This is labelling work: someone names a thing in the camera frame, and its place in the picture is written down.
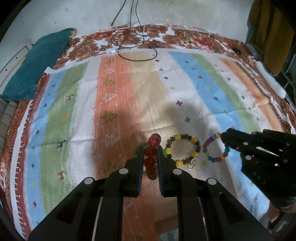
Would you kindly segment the person's right hand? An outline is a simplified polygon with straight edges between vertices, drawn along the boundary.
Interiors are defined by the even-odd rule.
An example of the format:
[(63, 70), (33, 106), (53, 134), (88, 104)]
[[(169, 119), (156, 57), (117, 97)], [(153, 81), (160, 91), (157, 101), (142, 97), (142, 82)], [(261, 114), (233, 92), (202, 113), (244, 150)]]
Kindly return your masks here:
[(269, 208), (267, 211), (268, 219), (271, 223), (273, 223), (279, 216), (280, 212), (284, 213), (295, 213), (296, 211), (296, 203), (290, 206), (287, 209), (277, 209), (271, 202), (269, 203)]

